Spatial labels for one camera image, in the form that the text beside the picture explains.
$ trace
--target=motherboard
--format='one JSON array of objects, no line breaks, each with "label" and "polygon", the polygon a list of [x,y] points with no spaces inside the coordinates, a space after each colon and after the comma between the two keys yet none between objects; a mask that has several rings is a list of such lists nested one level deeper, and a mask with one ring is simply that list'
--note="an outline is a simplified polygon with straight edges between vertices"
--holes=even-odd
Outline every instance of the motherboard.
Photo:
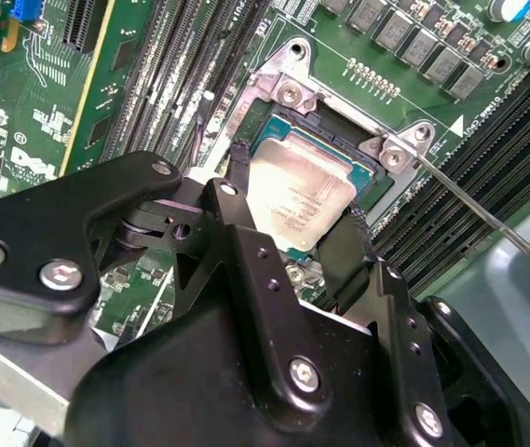
[{"label": "motherboard", "polygon": [[[218,175],[234,141],[300,298],[332,307],[316,246],[350,204],[423,295],[495,235],[405,149],[530,212],[530,1],[0,0],[0,196],[138,150]],[[102,278],[112,345],[171,319],[172,263]]]}]

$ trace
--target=white arrow marking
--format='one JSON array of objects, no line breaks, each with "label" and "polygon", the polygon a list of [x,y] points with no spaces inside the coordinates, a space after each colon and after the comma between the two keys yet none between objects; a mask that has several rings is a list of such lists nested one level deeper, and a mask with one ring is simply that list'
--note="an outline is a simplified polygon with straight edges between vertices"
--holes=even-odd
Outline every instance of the white arrow marking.
[{"label": "white arrow marking", "polygon": [[463,138],[463,115],[449,128],[457,137]]}]

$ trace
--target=black metal bracket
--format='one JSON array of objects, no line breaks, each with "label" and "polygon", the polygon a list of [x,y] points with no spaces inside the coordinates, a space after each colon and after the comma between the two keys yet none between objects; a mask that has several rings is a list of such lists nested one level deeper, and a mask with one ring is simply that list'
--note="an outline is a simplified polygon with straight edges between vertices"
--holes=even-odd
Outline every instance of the black metal bracket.
[{"label": "black metal bracket", "polygon": [[[0,334],[44,344],[75,337],[99,296],[99,266],[122,217],[181,181],[172,165],[138,152],[0,199]],[[55,260],[82,276],[73,290],[40,280]]]}]

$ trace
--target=green circuit board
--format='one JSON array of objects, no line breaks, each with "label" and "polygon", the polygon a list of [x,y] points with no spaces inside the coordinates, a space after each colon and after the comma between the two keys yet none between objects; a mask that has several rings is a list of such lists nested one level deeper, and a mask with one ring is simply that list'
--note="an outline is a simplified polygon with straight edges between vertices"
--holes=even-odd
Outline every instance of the green circuit board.
[{"label": "green circuit board", "polygon": [[[396,132],[417,120],[429,120],[435,127],[436,139],[428,157],[437,164],[456,151],[530,71],[530,65],[522,60],[522,48],[530,40],[530,11],[520,23],[493,23],[486,15],[487,0],[442,2],[443,22],[463,23],[469,30],[469,39],[490,45],[486,58],[479,62],[471,61],[465,52],[455,48],[458,63],[482,73],[482,82],[462,100],[450,93],[446,84],[441,86],[424,77],[422,72],[428,67],[408,65],[403,62],[400,49],[387,50],[378,45],[378,31],[355,30],[349,21],[360,1],[347,3],[339,14],[330,12],[318,0],[272,2],[242,53],[239,70],[221,102],[215,105],[200,153],[201,163],[211,156],[250,74],[296,36],[307,39],[312,48],[311,76],[337,97]],[[224,3],[196,2],[197,19],[189,28],[190,34],[204,32],[202,20],[213,16]],[[242,17],[242,8],[248,3],[238,2],[235,10],[230,9],[234,11],[233,18]],[[143,47],[143,43],[150,36],[146,30],[155,18],[157,2],[106,0],[94,51],[80,51],[63,42],[72,12],[70,4],[68,0],[46,0],[42,17],[17,23],[15,47],[2,52],[4,39],[14,29],[10,28],[13,20],[7,20],[11,2],[0,2],[0,195],[89,168],[104,158],[103,146],[116,122],[126,87],[139,75],[130,68],[152,50]],[[168,17],[178,4],[169,0],[164,5],[160,14]],[[387,4],[386,13],[398,10],[397,3]],[[421,26],[413,16],[408,20],[414,27]],[[437,42],[450,45],[445,44],[438,29],[432,33]],[[196,47],[197,42],[188,41],[187,45]],[[189,62],[186,65],[180,63],[178,67],[189,70]],[[197,83],[197,91],[204,87],[205,83]],[[169,107],[172,99],[167,95],[162,98]],[[268,104],[257,102],[242,122],[238,136],[254,138],[267,110]],[[156,144],[159,153],[177,161],[191,132],[190,127],[180,127],[171,144]],[[116,147],[116,155],[124,152],[124,148]],[[420,172],[412,179],[378,215],[375,230],[404,203],[408,189],[427,177]],[[137,264],[103,278],[102,297],[93,313],[96,327],[119,336],[127,326],[136,332],[143,328],[145,332],[166,321],[174,301],[171,264],[167,253],[149,251]],[[312,301],[323,292],[320,286],[308,290],[303,297]]]}]

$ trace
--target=blue connector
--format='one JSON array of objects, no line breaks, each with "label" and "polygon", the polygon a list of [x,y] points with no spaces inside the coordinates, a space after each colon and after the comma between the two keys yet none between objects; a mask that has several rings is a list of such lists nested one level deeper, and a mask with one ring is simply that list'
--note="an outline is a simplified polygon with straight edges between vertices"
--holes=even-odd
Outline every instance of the blue connector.
[{"label": "blue connector", "polygon": [[16,0],[11,14],[18,21],[37,20],[42,10],[43,0]]}]

